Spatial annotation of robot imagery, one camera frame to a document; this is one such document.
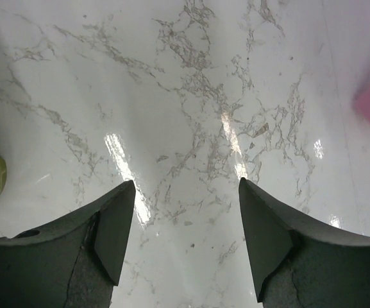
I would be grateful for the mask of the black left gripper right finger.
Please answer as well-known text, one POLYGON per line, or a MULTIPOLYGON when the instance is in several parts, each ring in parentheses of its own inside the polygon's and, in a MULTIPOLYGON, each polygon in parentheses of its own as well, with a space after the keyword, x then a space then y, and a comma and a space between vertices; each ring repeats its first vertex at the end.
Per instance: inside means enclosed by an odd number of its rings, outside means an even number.
POLYGON ((264 307, 370 307, 370 237, 314 219, 245 178, 239 203, 264 307))

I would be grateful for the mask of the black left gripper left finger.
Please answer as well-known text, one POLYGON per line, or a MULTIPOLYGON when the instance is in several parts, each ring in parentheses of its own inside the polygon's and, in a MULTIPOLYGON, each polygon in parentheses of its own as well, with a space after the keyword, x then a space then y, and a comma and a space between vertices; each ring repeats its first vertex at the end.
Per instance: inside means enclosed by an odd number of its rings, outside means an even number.
POLYGON ((109 307, 134 203, 128 180, 54 221, 0 237, 0 307, 109 307))

